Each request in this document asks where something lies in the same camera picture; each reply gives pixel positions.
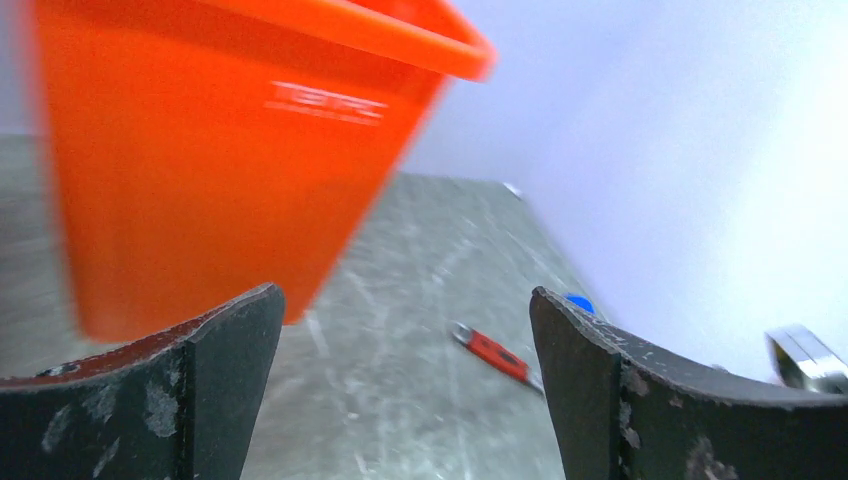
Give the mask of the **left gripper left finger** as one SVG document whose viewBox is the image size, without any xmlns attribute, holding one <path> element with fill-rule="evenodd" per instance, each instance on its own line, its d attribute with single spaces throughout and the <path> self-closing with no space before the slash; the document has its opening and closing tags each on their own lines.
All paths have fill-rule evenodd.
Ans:
<svg viewBox="0 0 848 480">
<path fill-rule="evenodd" d="M 112 351 L 1 382 L 5 479 L 237 479 L 282 327 L 265 283 Z"/>
</svg>

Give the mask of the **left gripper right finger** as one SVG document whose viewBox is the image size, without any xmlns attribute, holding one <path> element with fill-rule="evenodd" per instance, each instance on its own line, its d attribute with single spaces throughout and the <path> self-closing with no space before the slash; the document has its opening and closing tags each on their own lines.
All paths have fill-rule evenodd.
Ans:
<svg viewBox="0 0 848 480">
<path fill-rule="evenodd" d="M 847 399 L 706 366 L 537 287 L 534 343 L 569 479 L 843 479 Z"/>
</svg>

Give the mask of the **blue label bottle white cap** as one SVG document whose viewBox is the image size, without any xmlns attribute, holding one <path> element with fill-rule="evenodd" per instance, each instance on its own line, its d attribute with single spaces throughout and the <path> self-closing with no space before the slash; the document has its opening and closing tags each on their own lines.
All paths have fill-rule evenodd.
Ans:
<svg viewBox="0 0 848 480">
<path fill-rule="evenodd" d="M 588 312 L 589 314 L 594 315 L 596 313 L 596 309 L 592 301 L 583 295 L 569 292 L 564 295 L 564 299 L 571 302 L 575 306 L 581 308 L 582 310 Z"/>
</svg>

